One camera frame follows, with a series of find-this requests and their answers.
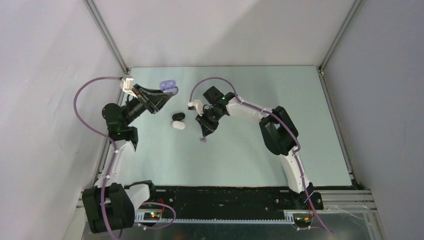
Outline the purple earbud charging case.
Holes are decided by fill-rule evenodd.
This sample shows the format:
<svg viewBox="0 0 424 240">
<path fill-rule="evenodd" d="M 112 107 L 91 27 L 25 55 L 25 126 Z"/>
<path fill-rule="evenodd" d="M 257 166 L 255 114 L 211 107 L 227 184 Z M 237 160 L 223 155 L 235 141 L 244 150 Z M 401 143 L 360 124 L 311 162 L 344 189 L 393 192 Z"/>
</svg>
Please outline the purple earbud charging case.
<svg viewBox="0 0 424 240">
<path fill-rule="evenodd" d="M 170 93 L 172 95 L 177 95 L 179 88 L 175 80 L 164 80 L 159 83 L 159 88 L 163 93 Z"/>
</svg>

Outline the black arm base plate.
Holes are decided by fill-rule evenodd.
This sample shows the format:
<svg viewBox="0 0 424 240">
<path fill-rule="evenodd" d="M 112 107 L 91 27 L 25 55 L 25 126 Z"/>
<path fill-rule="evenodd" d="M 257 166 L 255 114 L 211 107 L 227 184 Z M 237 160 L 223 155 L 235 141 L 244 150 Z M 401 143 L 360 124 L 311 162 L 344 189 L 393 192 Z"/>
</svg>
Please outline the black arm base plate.
<svg viewBox="0 0 424 240">
<path fill-rule="evenodd" d="M 313 185 L 307 192 L 296 193 L 286 186 L 230 187 L 230 186 L 165 186 L 149 188 L 148 201 L 174 205 L 196 204 L 265 204 L 284 210 L 323 209 L 321 194 Z"/>
</svg>

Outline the black earbud charging case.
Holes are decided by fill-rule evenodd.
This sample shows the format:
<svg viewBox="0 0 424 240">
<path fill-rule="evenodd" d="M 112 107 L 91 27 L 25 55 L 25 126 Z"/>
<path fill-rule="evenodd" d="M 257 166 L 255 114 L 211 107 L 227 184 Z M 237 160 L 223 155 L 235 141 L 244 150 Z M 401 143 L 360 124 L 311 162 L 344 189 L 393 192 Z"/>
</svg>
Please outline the black earbud charging case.
<svg viewBox="0 0 424 240">
<path fill-rule="evenodd" d="M 186 117 L 186 115 L 185 115 L 184 112 L 177 112 L 177 113 L 173 114 L 171 118 L 172 118 L 173 121 L 182 121 L 182 120 L 185 119 L 185 117 Z"/>
</svg>

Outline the white earbud charging case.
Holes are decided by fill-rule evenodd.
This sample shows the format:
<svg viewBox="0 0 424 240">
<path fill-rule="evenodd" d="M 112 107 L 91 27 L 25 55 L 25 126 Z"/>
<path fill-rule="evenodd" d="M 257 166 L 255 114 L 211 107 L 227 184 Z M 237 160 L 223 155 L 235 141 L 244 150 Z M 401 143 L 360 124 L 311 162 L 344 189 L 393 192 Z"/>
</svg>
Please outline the white earbud charging case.
<svg viewBox="0 0 424 240">
<path fill-rule="evenodd" d="M 186 124 L 183 121 L 175 120 L 172 122 L 172 127 L 177 130 L 184 130 L 186 128 Z"/>
</svg>

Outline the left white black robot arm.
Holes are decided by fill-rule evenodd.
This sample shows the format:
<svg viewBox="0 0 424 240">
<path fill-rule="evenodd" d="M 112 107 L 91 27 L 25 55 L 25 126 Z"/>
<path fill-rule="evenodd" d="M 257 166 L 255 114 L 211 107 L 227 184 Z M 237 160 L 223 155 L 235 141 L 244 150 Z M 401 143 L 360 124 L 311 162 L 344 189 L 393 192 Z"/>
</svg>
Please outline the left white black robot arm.
<svg viewBox="0 0 424 240">
<path fill-rule="evenodd" d="M 120 88 L 132 99 L 122 106 L 108 103 L 102 109 L 109 152 L 104 171 L 94 187 L 82 193 L 87 221 L 95 234 L 131 228 L 141 205 L 156 206 L 158 194 L 154 192 L 153 182 L 130 179 L 129 168 L 139 141 L 138 129 L 131 123 L 145 111 L 156 114 L 179 91 L 175 80 L 160 82 L 159 89 L 126 82 L 122 82 Z"/>
</svg>

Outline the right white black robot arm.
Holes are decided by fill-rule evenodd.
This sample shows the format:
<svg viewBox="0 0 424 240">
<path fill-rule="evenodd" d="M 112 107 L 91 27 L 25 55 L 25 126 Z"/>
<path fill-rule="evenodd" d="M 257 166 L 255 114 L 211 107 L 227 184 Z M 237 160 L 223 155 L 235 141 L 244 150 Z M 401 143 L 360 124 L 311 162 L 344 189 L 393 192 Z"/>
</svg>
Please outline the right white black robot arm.
<svg viewBox="0 0 424 240">
<path fill-rule="evenodd" d="M 202 136 L 205 138 L 214 133 L 223 116 L 240 117 L 259 126 L 265 147 L 279 156 L 286 174 L 288 187 L 293 191 L 291 204 L 297 209 L 304 209 L 311 202 L 310 194 L 305 191 L 309 184 L 304 179 L 302 164 L 296 160 L 296 151 L 300 149 L 297 137 L 299 132 L 287 111 L 277 106 L 265 108 L 245 101 L 234 92 L 223 94 L 216 87 L 210 87 L 204 94 L 209 105 L 199 99 L 190 98 L 188 109 L 197 112 Z"/>
</svg>

